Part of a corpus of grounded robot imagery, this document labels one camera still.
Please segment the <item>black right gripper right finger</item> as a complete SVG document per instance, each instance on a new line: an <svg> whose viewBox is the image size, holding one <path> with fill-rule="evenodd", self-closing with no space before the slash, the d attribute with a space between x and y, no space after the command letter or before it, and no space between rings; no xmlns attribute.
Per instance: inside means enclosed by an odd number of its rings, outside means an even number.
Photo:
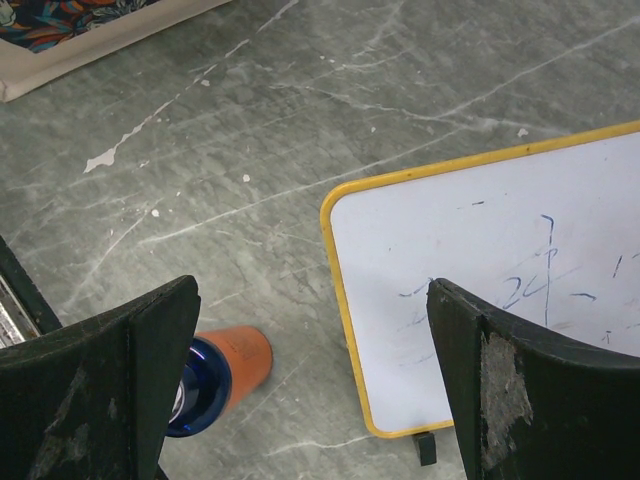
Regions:
<svg viewBox="0 0 640 480"><path fill-rule="evenodd" d="M573 340L444 278L427 313L469 479L636 479L639 359Z"/></svg>

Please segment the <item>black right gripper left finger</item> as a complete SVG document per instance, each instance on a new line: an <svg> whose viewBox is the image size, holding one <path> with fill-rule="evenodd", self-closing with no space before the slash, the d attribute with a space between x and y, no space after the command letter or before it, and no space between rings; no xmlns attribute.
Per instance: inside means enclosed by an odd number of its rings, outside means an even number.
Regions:
<svg viewBox="0 0 640 480"><path fill-rule="evenodd" d="M185 275L2 350L2 478L154 478L199 309Z"/></svg>

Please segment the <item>orange blue pump bottle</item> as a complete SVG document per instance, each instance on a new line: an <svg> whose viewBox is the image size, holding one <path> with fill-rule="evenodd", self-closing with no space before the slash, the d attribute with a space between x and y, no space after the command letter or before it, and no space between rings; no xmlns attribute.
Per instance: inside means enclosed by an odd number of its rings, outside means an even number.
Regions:
<svg viewBox="0 0 640 480"><path fill-rule="evenodd" d="M167 435L184 438L204 431L264 383L272 367L272 346L253 326L195 335Z"/></svg>

